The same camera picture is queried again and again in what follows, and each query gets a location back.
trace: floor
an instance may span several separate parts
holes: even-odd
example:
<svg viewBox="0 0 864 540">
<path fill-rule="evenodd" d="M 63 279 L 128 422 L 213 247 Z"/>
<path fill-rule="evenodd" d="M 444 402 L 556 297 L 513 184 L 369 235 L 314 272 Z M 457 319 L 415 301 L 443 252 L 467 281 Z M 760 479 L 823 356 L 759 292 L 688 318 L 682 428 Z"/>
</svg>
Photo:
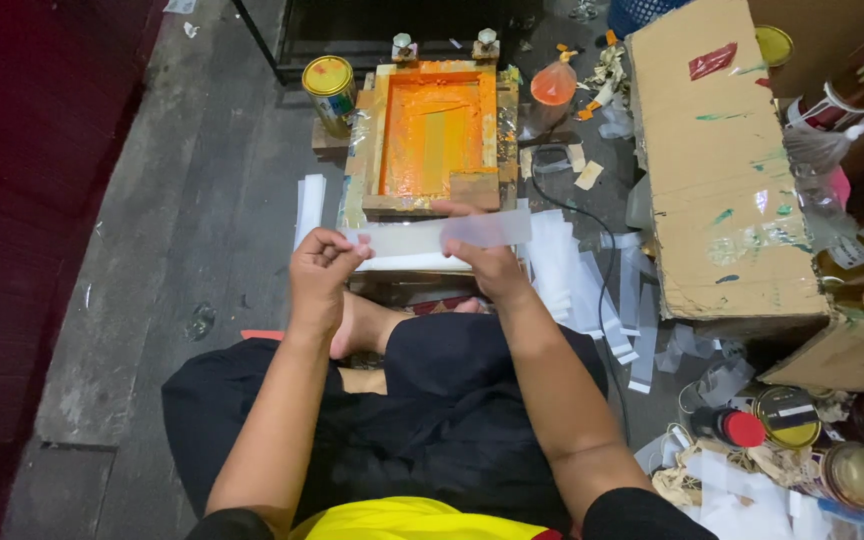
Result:
<svg viewBox="0 0 864 540">
<path fill-rule="evenodd" d="M 260 25 L 276 20 L 279 2 L 255 4 Z M 556 43 L 583 46 L 572 65 L 580 79 L 588 76 L 605 7 L 580 24 L 567 17 L 572 0 L 544 4 L 530 37 L 534 51 L 516 51 L 514 63 L 532 75 L 558 54 Z M 194 38 L 186 21 L 198 27 Z M 194 525 L 162 429 L 160 386 L 187 359 L 233 344 L 240 330 L 283 328 L 296 182 L 312 173 L 328 179 L 325 224 L 341 195 L 342 168 L 318 162 L 309 148 L 313 117 L 300 87 L 279 86 L 230 2 L 198 2 L 191 15 L 166 16 L 3 538 L 181 538 Z M 575 127 L 585 155 L 605 167 L 592 190 L 573 186 L 567 171 L 540 181 L 553 197 L 625 232 L 625 200 L 638 178 L 634 147 L 601 139 L 600 122 L 596 115 Z M 531 185 L 524 192 L 534 211 L 551 208 Z M 575 212 L 565 216 L 582 249 L 597 249 L 600 227 Z M 597 257 L 604 267 L 606 252 Z M 617 298 L 618 272 L 609 288 Z M 618 373 L 624 387 L 628 368 Z M 674 376 L 655 373 L 650 395 L 624 392 L 633 450 L 677 419 L 679 389 L 695 373 L 688 366 Z M 611 396 L 618 414 L 615 389 Z"/>
</svg>

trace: hand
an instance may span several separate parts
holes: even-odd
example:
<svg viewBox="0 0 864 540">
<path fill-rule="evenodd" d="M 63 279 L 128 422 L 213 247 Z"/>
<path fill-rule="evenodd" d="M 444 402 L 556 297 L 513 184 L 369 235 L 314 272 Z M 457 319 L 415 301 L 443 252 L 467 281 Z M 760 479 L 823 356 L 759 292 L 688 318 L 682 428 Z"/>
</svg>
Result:
<svg viewBox="0 0 864 540">
<path fill-rule="evenodd" d="M 432 210 L 449 217 L 485 214 L 481 208 L 471 204 L 452 201 L 432 201 Z M 445 242 L 442 254 L 468 263 L 475 273 L 479 289 L 497 305 L 514 303 L 523 295 L 534 293 L 528 276 L 522 273 L 519 260 L 509 246 L 484 249 L 451 238 Z"/>
<path fill-rule="evenodd" d="M 342 324 L 343 285 L 359 264 L 376 254 L 366 244 L 353 245 L 341 232 L 316 227 L 292 253 L 289 282 L 292 284 L 294 327 L 331 338 Z"/>
</svg>

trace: black pants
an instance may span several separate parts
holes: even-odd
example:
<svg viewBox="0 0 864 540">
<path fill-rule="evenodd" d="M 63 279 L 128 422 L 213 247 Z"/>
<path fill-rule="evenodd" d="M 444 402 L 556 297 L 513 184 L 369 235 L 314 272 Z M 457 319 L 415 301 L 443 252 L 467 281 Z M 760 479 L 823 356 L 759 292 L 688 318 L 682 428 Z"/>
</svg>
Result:
<svg viewBox="0 0 864 540">
<path fill-rule="evenodd" d="M 561 331 L 607 395 L 593 339 Z M 207 352 L 162 386 L 175 469 L 199 517 L 278 346 L 252 338 Z M 384 367 L 387 396 L 344 392 L 330 365 L 295 523 L 344 503 L 415 496 L 569 531 L 498 317 L 439 313 L 401 322 Z"/>
</svg>

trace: wooden frame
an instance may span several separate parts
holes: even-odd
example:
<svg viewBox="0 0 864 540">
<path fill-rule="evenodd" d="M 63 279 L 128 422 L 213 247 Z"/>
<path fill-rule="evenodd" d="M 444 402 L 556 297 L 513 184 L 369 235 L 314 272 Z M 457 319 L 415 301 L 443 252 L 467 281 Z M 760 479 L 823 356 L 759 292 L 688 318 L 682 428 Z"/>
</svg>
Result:
<svg viewBox="0 0 864 540">
<path fill-rule="evenodd" d="M 498 210 L 498 157 L 497 157 L 497 87 L 496 66 L 479 64 L 473 60 L 422 61 L 399 67 L 394 64 L 379 65 L 375 70 L 372 103 L 366 109 L 370 139 L 361 148 L 355 148 L 351 155 L 360 151 L 364 166 L 364 193 L 362 210 L 369 216 L 388 215 L 435 215 L 429 208 L 432 199 L 442 195 L 401 197 L 384 193 L 383 169 L 388 156 L 387 134 L 389 131 L 389 102 L 393 85 L 397 79 L 416 80 L 449 77 L 455 74 L 469 74 L 463 83 L 478 82 L 479 117 L 481 119 L 482 157 L 481 162 L 472 163 L 466 170 L 449 171 L 449 181 L 453 175 L 460 175 L 464 183 L 458 193 L 451 193 L 452 200 L 486 205 L 487 210 Z"/>
</svg>

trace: electrical cord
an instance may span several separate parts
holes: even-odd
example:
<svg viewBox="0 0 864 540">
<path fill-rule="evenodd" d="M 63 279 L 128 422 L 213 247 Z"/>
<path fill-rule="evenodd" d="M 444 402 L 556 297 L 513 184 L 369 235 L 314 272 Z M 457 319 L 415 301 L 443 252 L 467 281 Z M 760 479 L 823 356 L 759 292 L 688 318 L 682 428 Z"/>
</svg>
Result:
<svg viewBox="0 0 864 540">
<path fill-rule="evenodd" d="M 549 140 L 552 139 L 552 133 L 555 131 L 556 128 L 558 128 L 560 125 L 562 125 L 562 123 L 565 120 L 566 120 L 566 117 L 563 116 L 560 120 L 558 120 L 558 122 L 553 124 L 552 127 L 549 128 L 545 132 L 545 142 L 539 144 L 534 150 L 534 153 L 532 156 L 532 164 L 530 167 L 531 168 L 530 172 L 532 173 L 532 187 L 534 188 L 535 192 L 538 193 L 538 195 L 542 199 L 545 199 L 549 203 L 552 203 L 553 205 L 556 205 L 557 207 L 561 207 L 561 208 L 564 208 L 566 210 L 577 212 L 581 215 L 586 215 L 586 216 L 594 219 L 599 224 L 599 226 L 602 227 L 602 230 L 608 234 L 608 238 L 611 240 L 611 245 L 615 246 L 616 245 L 616 236 L 613 234 L 613 232 L 609 228 L 609 226 L 606 225 L 604 221 L 599 219 L 598 216 L 596 216 L 592 212 L 589 212 L 587 210 L 583 210 L 582 208 L 579 208 L 579 207 L 573 206 L 571 204 L 568 204 L 566 202 L 562 202 L 562 201 L 559 201 L 559 200 L 554 199 L 552 197 L 549 197 L 546 194 L 546 192 L 543 191 L 541 187 L 539 187 L 539 182 L 538 182 L 537 176 L 536 176 L 536 161 L 537 161 L 536 157 L 538 156 L 538 153 L 542 152 L 544 146 L 548 146 Z M 599 300 L 598 300 L 599 330 L 602 331 L 602 339 L 606 339 L 606 337 L 605 337 L 606 328 L 602 322 L 602 304 L 606 298 L 606 291 L 607 291 L 606 286 L 609 283 L 609 278 L 612 276 L 613 267 L 615 266 L 615 264 L 616 264 L 616 249 L 608 250 L 608 264 L 606 265 L 606 273 L 602 277 L 602 290 L 599 292 Z M 606 340 L 605 350 L 606 350 L 605 364 L 606 364 L 606 367 L 608 368 L 608 374 L 611 376 L 612 380 L 615 382 L 615 391 L 618 393 L 618 402 L 619 402 L 619 405 L 621 406 L 621 409 L 622 409 L 622 426 L 623 426 L 624 432 L 625 432 L 625 444 L 626 444 L 626 446 L 628 446 L 629 444 L 631 444 L 631 440 L 632 440 L 631 431 L 629 429 L 629 409 L 626 407 L 625 395 L 622 392 L 622 384 L 619 383 L 618 376 L 616 374 L 616 367 L 613 364 L 613 361 L 618 362 L 618 359 L 612 353 L 612 348 L 610 348 L 608 340 Z"/>
</svg>

